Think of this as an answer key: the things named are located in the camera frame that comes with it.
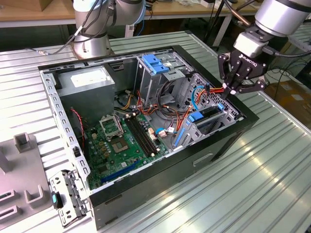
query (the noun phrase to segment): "blue pcie slot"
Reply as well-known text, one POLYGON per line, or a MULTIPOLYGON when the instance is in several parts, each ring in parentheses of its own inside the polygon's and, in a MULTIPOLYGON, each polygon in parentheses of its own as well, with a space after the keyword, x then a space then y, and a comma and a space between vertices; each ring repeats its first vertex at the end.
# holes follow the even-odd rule
POLYGON ((104 178, 101 178, 101 182, 105 183, 105 182, 113 180, 114 178, 117 178, 117 177, 119 177, 121 175, 124 175, 125 173, 133 170, 139 162, 140 162, 140 160, 137 160, 136 162, 134 162, 133 164, 123 168, 122 170, 117 171, 117 172, 115 172, 115 173, 113 173, 113 174, 111 174, 109 176, 104 177, 104 178))
POLYGON ((180 141, 181 139, 181 136, 184 134, 184 131, 185 131, 185 128, 182 128, 180 134, 178 135, 178 138, 176 139, 176 142, 175 142, 175 147, 177 147, 178 145, 178 142, 180 141))

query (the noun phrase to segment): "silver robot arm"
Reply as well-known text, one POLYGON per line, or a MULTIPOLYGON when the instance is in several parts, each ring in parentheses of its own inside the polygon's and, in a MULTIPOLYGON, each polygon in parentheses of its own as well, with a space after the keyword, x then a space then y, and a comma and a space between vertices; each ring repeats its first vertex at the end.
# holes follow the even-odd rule
POLYGON ((288 58, 311 54, 311 51, 308 51, 303 54, 286 55, 268 46, 272 38, 292 35, 298 29, 311 13, 311 0, 265 0, 257 11, 253 24, 232 8, 230 10, 248 28, 239 34, 234 51, 218 56, 220 77, 224 80, 223 99, 229 94, 260 91, 267 87, 263 76, 268 71, 265 53, 288 58), (254 84, 244 84, 245 80, 254 78, 258 78, 254 84))
POLYGON ((139 23, 143 20, 146 9, 145 0, 74 0, 73 8, 78 30, 89 14, 85 26, 74 40, 74 51, 81 58, 110 54, 107 28, 139 23))

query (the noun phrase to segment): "table leg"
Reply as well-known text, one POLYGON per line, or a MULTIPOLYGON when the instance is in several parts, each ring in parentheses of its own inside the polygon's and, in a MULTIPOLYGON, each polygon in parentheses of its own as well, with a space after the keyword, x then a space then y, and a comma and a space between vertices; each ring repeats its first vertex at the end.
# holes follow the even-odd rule
POLYGON ((125 38, 134 36, 135 24, 125 26, 125 38))
POLYGON ((231 22, 232 19, 232 15, 228 15, 225 17, 222 26, 220 27, 220 30, 216 36, 216 39, 214 41, 213 46, 218 47, 220 45, 221 40, 223 39, 223 36, 225 34, 225 32, 227 31, 227 28, 231 22))

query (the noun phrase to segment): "expansion slot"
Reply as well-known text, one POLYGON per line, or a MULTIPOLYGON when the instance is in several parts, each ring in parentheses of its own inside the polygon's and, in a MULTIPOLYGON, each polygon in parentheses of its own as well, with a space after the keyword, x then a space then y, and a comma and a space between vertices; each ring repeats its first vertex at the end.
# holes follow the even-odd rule
POLYGON ((150 156, 154 156, 155 154, 157 154, 158 151, 155 145, 152 143, 151 139, 147 136, 147 134, 142 129, 142 127, 137 122, 137 120, 135 118, 127 118, 124 121, 127 127, 132 132, 137 143, 144 151, 145 155, 147 157, 150 157, 150 156))
POLYGON ((110 180, 113 180, 114 178, 117 178, 117 177, 119 177, 119 176, 121 176, 121 175, 124 175, 125 173, 127 173, 127 172, 133 170, 139 162, 140 162, 140 161, 138 160, 138 161, 134 162, 133 164, 131 164, 131 165, 129 165, 129 166, 123 168, 122 170, 117 171, 117 172, 115 172, 115 173, 113 173, 113 174, 111 174, 111 175, 109 175, 109 176, 106 176, 106 177, 102 178, 102 179, 101 179, 101 182, 102 182, 102 183, 105 183, 105 182, 110 181, 110 180))

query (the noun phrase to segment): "blue tab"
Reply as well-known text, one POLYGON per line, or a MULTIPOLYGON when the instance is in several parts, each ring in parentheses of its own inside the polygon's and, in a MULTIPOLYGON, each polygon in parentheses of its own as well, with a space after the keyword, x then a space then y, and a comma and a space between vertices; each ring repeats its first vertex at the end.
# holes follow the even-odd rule
POLYGON ((164 66, 160 59, 158 59, 153 54, 144 55, 142 57, 144 63, 152 70, 154 74, 161 74, 168 72, 170 69, 164 66))
POLYGON ((191 122, 195 122, 196 120, 199 120, 203 118, 203 115, 200 112, 194 112, 194 113, 190 113, 188 119, 191 122))
POLYGON ((225 109, 225 107, 224 107, 221 103, 219 103, 217 106, 218 106, 218 108, 219 108, 220 111, 222 111, 223 109, 225 109))
POLYGON ((53 200, 53 203, 56 203, 57 199, 56 199, 56 195, 55 194, 52 196, 52 200, 53 200))

